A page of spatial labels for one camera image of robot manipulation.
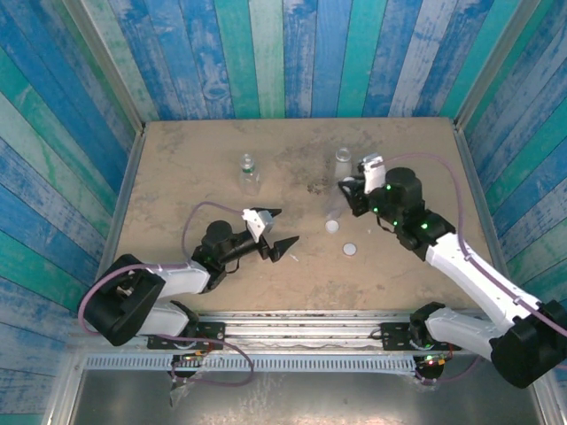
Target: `beige table surface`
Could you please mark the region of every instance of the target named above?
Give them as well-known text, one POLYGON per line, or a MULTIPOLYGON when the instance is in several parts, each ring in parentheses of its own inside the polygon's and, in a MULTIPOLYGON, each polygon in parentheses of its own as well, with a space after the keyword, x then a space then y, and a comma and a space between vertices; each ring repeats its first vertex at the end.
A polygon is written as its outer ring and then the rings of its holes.
MULTIPOLYGON (((300 240, 278 263, 251 254, 240 270, 205 295, 182 296, 196 311, 287 309, 413 309, 431 301, 452 307, 474 303, 442 273, 402 248, 382 231, 376 218, 340 219, 340 230, 324 229, 326 177, 334 152, 347 146, 353 158, 379 152, 385 158, 405 152, 434 152, 456 167, 465 188, 465 237, 485 259, 488 249, 466 183, 452 128, 447 119, 227 120, 152 122, 149 125, 136 183, 120 236, 118 255, 130 252, 142 261, 183 260, 183 223, 200 201, 235 209, 281 207, 273 242, 299 235, 300 240), (241 195, 238 160, 250 152, 260 167, 257 197, 241 195), (358 247, 354 257, 344 243, 358 247)), ((457 208, 448 173, 437 163, 412 159, 400 165, 414 169, 423 182, 426 204, 455 223, 457 208)), ((190 252, 213 220, 244 223, 206 206, 192 222, 190 252)))

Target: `glass bottle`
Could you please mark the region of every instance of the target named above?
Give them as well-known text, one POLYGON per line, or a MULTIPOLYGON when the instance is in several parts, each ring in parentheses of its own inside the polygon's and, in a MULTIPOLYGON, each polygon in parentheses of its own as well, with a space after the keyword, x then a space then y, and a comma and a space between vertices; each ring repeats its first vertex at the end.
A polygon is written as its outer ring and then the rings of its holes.
POLYGON ((335 153, 335 159, 334 182, 336 183, 351 176, 353 164, 351 163, 351 152, 347 148, 340 148, 335 153))
POLYGON ((255 197, 260 193, 260 172, 249 153, 240 159, 240 170, 240 190, 245 195, 255 197))
POLYGON ((343 211, 348 208, 348 202, 337 183, 351 176, 353 165, 351 163, 351 152, 347 148, 340 148, 335 153, 335 173, 333 174, 332 186, 329 199, 325 203, 325 215, 327 220, 338 219, 343 211))

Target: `wooden plank wall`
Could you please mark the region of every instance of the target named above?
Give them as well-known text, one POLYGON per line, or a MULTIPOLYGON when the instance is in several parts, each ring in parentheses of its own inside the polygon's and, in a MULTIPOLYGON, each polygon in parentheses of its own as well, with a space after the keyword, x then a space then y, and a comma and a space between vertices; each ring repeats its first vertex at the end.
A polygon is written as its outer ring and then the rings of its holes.
POLYGON ((95 279, 135 131, 62 0, 0 0, 0 26, 0 425, 28 425, 95 279))
POLYGON ((454 117, 520 0, 83 0, 144 121, 454 117))
POLYGON ((511 277, 564 305, 566 20, 567 2, 540 2, 465 129, 511 277))

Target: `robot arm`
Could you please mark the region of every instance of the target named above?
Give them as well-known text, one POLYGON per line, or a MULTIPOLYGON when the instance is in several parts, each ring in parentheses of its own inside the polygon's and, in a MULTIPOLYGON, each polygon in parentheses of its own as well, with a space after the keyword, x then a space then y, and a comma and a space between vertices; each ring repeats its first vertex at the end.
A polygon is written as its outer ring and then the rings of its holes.
POLYGON ((440 303, 431 303, 410 316, 412 345, 426 350, 434 342, 448 342, 490 359, 510 383, 525 388, 567 356, 567 340, 517 304, 522 299, 560 326, 567 325, 567 312, 551 301, 543 304, 518 288, 483 261, 470 247, 469 255, 516 297, 496 287, 465 258, 454 227, 425 208, 422 185, 415 173, 404 167, 388 172, 377 154, 358 167, 359 174, 338 186, 358 217, 366 212, 393 226, 400 244, 458 284, 486 313, 483 321, 456 313, 440 303))
MULTIPOLYGON (((262 259, 277 262, 299 240, 299 236, 274 242, 265 235, 274 227, 280 209, 245 209, 246 230, 233 233, 226 221, 214 221, 184 267, 143 268, 111 279, 89 300, 85 318, 111 344, 122 345, 135 335, 194 336, 194 314, 170 298, 203 294, 214 290, 228 274, 239 268, 239 260, 258 252, 262 259), (227 271, 229 263, 236 268, 227 271)), ((130 254, 118 258, 103 277, 120 268, 142 264, 130 254)))

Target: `white circular lid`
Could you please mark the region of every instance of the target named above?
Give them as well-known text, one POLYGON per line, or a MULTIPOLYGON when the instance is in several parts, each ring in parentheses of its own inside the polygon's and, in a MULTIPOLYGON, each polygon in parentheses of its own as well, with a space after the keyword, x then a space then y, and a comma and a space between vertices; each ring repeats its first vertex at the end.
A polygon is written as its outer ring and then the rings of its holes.
POLYGON ((345 255, 352 257, 356 253, 356 245, 354 243, 345 243, 345 246, 343 246, 343 252, 345 255))
POLYGON ((325 223, 325 228, 329 233, 337 233, 339 225, 336 220, 329 220, 325 223))

